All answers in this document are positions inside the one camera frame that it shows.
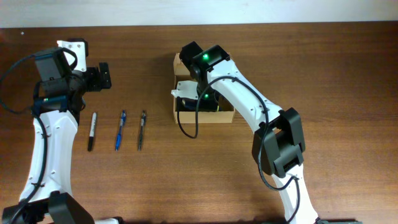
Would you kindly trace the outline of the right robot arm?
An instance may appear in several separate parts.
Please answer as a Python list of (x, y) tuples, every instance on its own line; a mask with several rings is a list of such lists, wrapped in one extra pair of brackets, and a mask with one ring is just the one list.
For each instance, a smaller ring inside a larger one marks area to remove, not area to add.
[(268, 189), (279, 193), (286, 223), (318, 223), (303, 177), (305, 138), (294, 108), (283, 110), (261, 94), (221, 46), (203, 50), (196, 42), (182, 47), (179, 58), (192, 80), (172, 91), (177, 102), (192, 100), (197, 113), (213, 111), (224, 97), (245, 119), (254, 139), (252, 156)]

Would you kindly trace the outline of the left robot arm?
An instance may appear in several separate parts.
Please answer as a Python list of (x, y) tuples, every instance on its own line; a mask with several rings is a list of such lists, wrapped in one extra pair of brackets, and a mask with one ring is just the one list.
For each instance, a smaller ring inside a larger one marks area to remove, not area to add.
[(78, 131), (83, 95), (111, 88), (109, 67), (88, 67), (88, 43), (83, 38), (59, 40), (57, 46), (31, 55), (40, 75), (35, 84), (35, 141), (30, 171), (16, 205), (6, 207), (2, 223), (96, 223), (73, 197), (72, 149)]

